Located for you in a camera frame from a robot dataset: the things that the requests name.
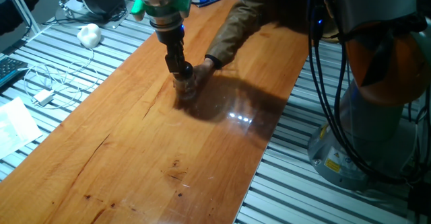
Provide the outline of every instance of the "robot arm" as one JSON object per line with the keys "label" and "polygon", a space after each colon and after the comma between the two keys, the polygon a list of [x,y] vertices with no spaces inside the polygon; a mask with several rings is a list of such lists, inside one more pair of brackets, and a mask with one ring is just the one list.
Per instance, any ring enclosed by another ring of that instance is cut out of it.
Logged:
{"label": "robot arm", "polygon": [[166,64],[176,81],[177,91],[183,96],[193,96],[193,67],[185,61],[183,53],[183,20],[189,16],[191,0],[141,0],[143,10],[150,17],[150,25],[156,30],[159,41],[166,45]]}

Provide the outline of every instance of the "white cable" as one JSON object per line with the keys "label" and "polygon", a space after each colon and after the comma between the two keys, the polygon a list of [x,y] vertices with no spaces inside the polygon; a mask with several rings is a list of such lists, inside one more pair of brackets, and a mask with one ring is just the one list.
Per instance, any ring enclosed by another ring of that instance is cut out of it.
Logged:
{"label": "white cable", "polygon": [[[54,109],[58,109],[58,108],[63,108],[69,105],[72,105],[71,103],[75,100],[76,96],[81,93],[80,97],[82,96],[82,92],[85,90],[88,90],[90,88],[93,88],[97,82],[99,81],[99,72],[97,72],[97,70],[92,69],[95,73],[96,73],[96,80],[93,82],[93,84],[91,84],[90,86],[86,87],[86,88],[80,88],[78,86],[76,86],[76,89],[70,89],[71,86],[67,86],[66,84],[70,84],[71,82],[73,82],[76,77],[82,73],[82,71],[84,70],[89,70],[86,69],[86,67],[92,62],[93,58],[94,58],[94,51],[93,49],[89,49],[92,51],[92,55],[91,57],[87,60],[86,63],[82,63],[82,62],[72,62],[70,63],[67,68],[66,71],[64,73],[60,72],[59,68],[53,64],[50,63],[38,63],[36,65],[32,65],[31,67],[28,68],[23,68],[23,69],[19,69],[20,71],[23,70],[27,70],[26,74],[24,75],[24,90],[26,91],[28,97],[30,97],[31,99],[33,98],[29,93],[28,93],[28,88],[32,89],[28,86],[28,74],[31,71],[34,71],[36,74],[36,77],[39,78],[40,83],[53,90],[54,92],[60,92],[63,90],[66,90],[69,93],[75,93],[73,95],[73,97],[65,104],[61,105],[61,106],[55,106],[55,107],[47,107],[47,106],[41,106],[36,104],[36,106],[39,106],[41,108],[45,108],[47,110],[54,110]],[[77,65],[81,64],[80,67],[78,67],[76,70],[74,71],[69,71],[71,69],[72,65]],[[49,70],[49,67],[52,67],[55,71],[52,72]],[[47,78],[46,77],[41,77],[41,75],[39,75],[40,73],[45,73],[46,76],[48,77],[48,80],[50,81],[50,84],[48,85],[46,83]]]}

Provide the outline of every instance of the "wood grain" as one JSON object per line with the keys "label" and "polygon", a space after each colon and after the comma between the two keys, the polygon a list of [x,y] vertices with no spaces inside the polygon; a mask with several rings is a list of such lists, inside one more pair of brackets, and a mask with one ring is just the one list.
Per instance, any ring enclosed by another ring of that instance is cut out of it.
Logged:
{"label": "wood grain", "polygon": [[[235,0],[192,8],[203,60]],[[194,100],[178,101],[152,35],[0,183],[0,223],[231,223],[307,56],[269,24]]]}

